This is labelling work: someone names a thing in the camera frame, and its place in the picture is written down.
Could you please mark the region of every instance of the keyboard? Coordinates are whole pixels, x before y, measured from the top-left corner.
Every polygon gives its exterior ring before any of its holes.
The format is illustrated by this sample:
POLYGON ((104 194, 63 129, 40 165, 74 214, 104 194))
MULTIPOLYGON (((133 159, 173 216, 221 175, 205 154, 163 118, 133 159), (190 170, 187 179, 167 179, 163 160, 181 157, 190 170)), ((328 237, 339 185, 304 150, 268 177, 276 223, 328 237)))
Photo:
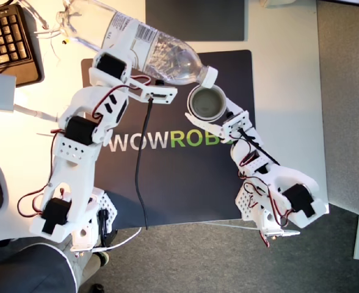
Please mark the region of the keyboard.
POLYGON ((23 10, 19 5, 0 8, 0 73, 16 76, 16 84, 41 80, 23 10))

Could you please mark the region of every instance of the cup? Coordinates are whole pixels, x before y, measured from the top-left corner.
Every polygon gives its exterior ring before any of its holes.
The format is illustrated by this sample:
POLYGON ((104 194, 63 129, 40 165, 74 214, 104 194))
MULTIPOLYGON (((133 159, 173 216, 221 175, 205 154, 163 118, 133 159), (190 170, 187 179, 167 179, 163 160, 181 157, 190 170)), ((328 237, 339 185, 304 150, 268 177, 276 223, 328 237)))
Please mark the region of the cup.
POLYGON ((218 120, 226 108, 226 95, 217 85, 210 89, 197 86, 187 97, 189 113, 203 121, 214 122, 218 120))

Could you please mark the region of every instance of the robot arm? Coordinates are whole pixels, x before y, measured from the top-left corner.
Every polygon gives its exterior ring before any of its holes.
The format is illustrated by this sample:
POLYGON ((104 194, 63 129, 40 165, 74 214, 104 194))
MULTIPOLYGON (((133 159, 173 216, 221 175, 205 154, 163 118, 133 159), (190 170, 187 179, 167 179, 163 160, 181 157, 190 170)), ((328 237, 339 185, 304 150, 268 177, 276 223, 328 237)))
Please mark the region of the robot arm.
POLYGON ((79 90, 68 109, 59 119, 59 132, 53 147, 53 172, 44 189, 40 206, 30 232, 55 242, 73 233, 73 251, 91 250, 98 240, 96 215, 100 209, 109 211, 106 229, 110 233, 117 211, 103 192, 93 187, 95 162, 102 146, 109 143, 112 128, 125 113, 129 97, 146 103, 170 104, 177 89, 163 85, 141 83, 131 76, 131 58, 127 40, 100 51, 89 69, 93 85, 79 90), (138 94, 131 90, 140 90, 138 94), (98 118, 98 122, 85 115, 98 118), (66 184, 70 192, 56 198, 56 190, 66 184))
POLYGON ((248 112, 228 98, 226 104, 229 118, 222 126, 185 115, 195 126, 220 137, 222 143, 234 142, 231 158, 244 180, 235 203, 243 220, 256 223, 266 245, 267 236, 299 234, 283 230, 288 220, 304 228, 327 212, 326 205, 314 196, 318 184, 297 170, 280 166, 262 149, 248 112))

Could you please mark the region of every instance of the gray carpet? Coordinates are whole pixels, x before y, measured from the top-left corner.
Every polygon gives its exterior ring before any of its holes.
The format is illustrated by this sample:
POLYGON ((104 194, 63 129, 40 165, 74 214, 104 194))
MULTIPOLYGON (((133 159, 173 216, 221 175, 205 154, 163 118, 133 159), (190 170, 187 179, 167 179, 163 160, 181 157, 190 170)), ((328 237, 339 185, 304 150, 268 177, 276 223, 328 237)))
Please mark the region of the gray carpet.
MULTIPOLYGON (((112 251, 110 263, 80 291, 101 283, 106 293, 359 292, 359 261, 352 259, 357 218, 331 206, 330 215, 300 236, 272 241, 270 249, 257 231, 205 224, 152 228, 112 251)), ((120 233, 119 240, 133 230, 120 233)))

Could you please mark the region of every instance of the black mat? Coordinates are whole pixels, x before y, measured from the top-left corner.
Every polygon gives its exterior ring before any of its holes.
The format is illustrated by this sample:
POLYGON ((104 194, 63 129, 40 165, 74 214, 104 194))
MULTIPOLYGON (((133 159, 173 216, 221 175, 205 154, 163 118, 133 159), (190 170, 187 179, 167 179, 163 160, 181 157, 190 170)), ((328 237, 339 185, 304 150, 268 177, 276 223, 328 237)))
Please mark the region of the black mat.
MULTIPOLYGON (((216 84, 227 97, 250 112, 254 123, 251 52, 203 53, 200 57, 204 64, 219 70, 216 84)), ((87 69, 91 62, 91 59, 82 61, 84 86, 89 85, 87 69)), ((147 137, 139 174, 150 225, 241 217, 234 199, 242 181, 230 157, 231 145, 217 143, 215 137, 208 137, 184 115, 187 95, 194 86, 178 87, 171 105, 154 104, 152 109, 147 135, 155 144, 147 137), (161 135, 162 143, 156 143, 157 135, 161 135), (181 135, 182 143, 170 139, 181 135)), ((137 150, 132 147, 132 143, 135 147, 139 145, 140 135, 134 141, 131 138, 140 134, 146 111, 146 104, 130 99, 128 110, 114 129, 111 145, 101 150, 96 163, 95 186, 106 190, 115 203, 116 228, 144 225, 134 184, 137 150)))
POLYGON ((146 23, 185 41, 243 41, 244 0, 146 0, 146 23))

